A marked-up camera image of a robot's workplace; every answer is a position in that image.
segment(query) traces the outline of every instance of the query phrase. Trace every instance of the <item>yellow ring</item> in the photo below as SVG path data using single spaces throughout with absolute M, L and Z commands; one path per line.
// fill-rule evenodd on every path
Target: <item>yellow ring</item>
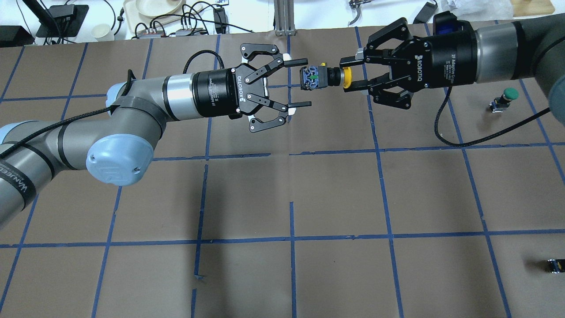
M 344 88 L 349 88 L 351 86 L 351 80 L 353 78 L 351 67 L 344 67 Z

